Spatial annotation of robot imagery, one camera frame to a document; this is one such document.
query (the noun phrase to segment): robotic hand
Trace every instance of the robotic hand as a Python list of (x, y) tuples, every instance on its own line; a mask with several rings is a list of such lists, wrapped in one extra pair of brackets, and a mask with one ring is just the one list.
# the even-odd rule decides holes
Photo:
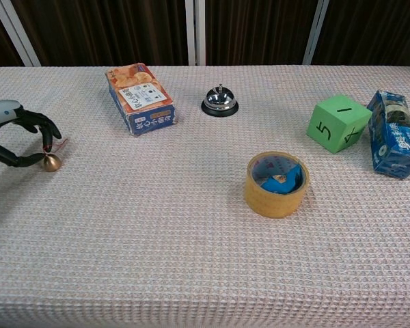
[[(62, 138), (56, 125), (45, 115), (26, 111), (18, 101), (0, 100), (0, 128), (10, 122), (22, 126), (31, 133), (37, 133), (35, 126), (38, 126), (42, 133), (43, 149), (46, 152), (51, 151), (53, 136), (58, 139)], [(0, 146), (0, 161), (8, 166), (30, 166), (42, 160), (44, 156), (43, 153), (37, 153), (27, 157), (17, 157), (13, 152)]]

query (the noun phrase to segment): blue package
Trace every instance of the blue package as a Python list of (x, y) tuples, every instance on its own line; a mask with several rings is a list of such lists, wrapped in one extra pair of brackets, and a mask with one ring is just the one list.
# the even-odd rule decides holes
[(296, 165), (287, 174), (268, 177), (267, 180), (261, 184), (261, 187), (271, 193), (286, 195), (299, 187), (301, 177), (301, 166)]
[(410, 175), (410, 112), (405, 97), (378, 90), (368, 109), (374, 171), (406, 178)]

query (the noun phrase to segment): small brass bell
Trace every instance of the small brass bell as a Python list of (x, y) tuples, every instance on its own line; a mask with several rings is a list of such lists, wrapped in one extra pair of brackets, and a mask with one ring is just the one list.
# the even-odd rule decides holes
[(238, 111), (238, 103), (231, 90), (219, 84), (208, 91), (201, 108), (208, 115), (224, 118)]
[(62, 165), (61, 159), (54, 154), (46, 154), (42, 162), (42, 166), (47, 172), (54, 172)]

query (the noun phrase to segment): black bell base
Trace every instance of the black bell base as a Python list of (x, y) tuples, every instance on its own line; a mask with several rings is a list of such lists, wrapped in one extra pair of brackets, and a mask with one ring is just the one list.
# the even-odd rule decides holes
[(227, 116), (231, 116), (231, 115), (235, 114), (238, 111), (238, 102), (235, 103), (233, 108), (226, 109), (225, 111), (216, 111), (214, 109), (208, 108), (205, 105), (204, 101), (202, 101), (201, 108), (202, 108), (202, 111), (204, 111), (208, 115), (215, 116), (217, 118), (225, 118)]

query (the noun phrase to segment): table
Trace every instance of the table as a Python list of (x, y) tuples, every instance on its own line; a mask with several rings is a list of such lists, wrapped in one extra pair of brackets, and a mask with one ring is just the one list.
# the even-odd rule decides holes
[[(306, 128), (337, 93), (404, 94), (410, 68), (150, 67), (175, 126), (130, 136), (107, 68), (0, 68), (0, 99), (69, 137), (46, 173), (0, 163), (0, 327), (410, 327), (410, 177), (375, 174), (369, 134), (332, 155)], [(222, 83), (240, 110), (200, 110)], [(8, 124), (0, 144), (41, 149)], [(247, 163), (289, 152), (312, 183), (297, 213), (243, 200)]]

